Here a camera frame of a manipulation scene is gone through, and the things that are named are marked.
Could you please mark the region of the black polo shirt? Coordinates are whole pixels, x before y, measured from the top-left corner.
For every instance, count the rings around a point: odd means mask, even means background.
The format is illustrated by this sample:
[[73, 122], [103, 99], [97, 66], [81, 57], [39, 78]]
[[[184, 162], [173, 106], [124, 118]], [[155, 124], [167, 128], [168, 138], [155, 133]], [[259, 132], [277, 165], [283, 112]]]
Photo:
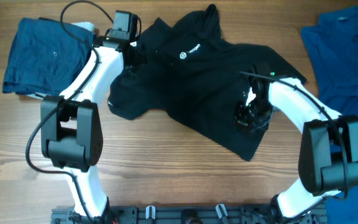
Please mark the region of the black polo shirt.
[[231, 44], [221, 35], [215, 5], [193, 11], [174, 26], [155, 22], [137, 42], [140, 58], [110, 86], [111, 113], [136, 119], [151, 109], [234, 152], [253, 158], [265, 128], [248, 131], [235, 116], [250, 88], [246, 73], [306, 78], [265, 45]]

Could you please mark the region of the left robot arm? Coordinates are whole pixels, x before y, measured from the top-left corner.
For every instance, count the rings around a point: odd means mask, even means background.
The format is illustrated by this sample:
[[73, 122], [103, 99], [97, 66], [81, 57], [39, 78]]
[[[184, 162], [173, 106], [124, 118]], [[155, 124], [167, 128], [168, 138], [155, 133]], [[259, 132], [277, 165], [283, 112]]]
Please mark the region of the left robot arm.
[[116, 11], [114, 25], [91, 45], [91, 53], [75, 81], [59, 96], [41, 104], [41, 148], [55, 174], [67, 177], [75, 205], [67, 223], [117, 223], [99, 179], [103, 149], [98, 108], [113, 80], [131, 61], [128, 56], [141, 33], [141, 19]]

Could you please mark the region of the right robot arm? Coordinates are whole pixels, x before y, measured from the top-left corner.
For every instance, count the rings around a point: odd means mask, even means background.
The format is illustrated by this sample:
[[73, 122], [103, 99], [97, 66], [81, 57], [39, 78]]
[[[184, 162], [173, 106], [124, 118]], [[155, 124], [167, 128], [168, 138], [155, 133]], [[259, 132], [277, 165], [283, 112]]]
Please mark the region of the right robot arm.
[[240, 73], [250, 88], [237, 103], [234, 123], [247, 132], [268, 126], [282, 111], [301, 137], [299, 178], [275, 195], [260, 216], [266, 223], [300, 223], [328, 199], [345, 200], [358, 186], [358, 116], [344, 116], [313, 96], [295, 77], [268, 67]]

